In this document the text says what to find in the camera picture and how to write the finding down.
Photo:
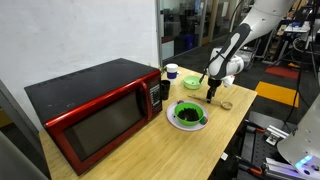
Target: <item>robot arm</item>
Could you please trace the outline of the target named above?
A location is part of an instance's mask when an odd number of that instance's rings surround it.
[[[269,33],[289,11],[293,3],[294,0],[256,0],[247,17],[230,34],[223,47],[213,49],[205,70],[210,86],[207,93],[208,103],[211,102],[221,80],[243,70],[244,62],[240,57],[234,58],[235,53],[246,43]]]

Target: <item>microwave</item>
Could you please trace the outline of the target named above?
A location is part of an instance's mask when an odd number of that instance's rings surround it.
[[[81,175],[162,111],[160,82],[158,69],[117,59],[25,91],[41,124]]]

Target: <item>microwave handle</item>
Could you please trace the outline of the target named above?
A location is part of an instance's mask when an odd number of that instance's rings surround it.
[[[149,92],[147,84],[144,81],[140,81],[140,84],[144,90],[145,97],[147,100],[147,120],[149,121],[152,116],[152,105],[151,105],[151,100],[150,100],[150,92]]]

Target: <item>microwave door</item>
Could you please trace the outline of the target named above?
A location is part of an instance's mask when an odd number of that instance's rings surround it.
[[[138,105],[141,89],[146,112]],[[151,116],[149,90],[138,79],[53,119],[47,130],[80,175],[141,129]]]

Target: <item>green bowl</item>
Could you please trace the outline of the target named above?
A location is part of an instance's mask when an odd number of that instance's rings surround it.
[[[204,118],[204,112],[196,104],[189,102],[182,102],[174,108],[174,115],[178,121],[186,126],[194,126]]]
[[[188,89],[199,89],[201,83],[199,83],[200,77],[197,76],[187,76],[183,79],[184,86]]]

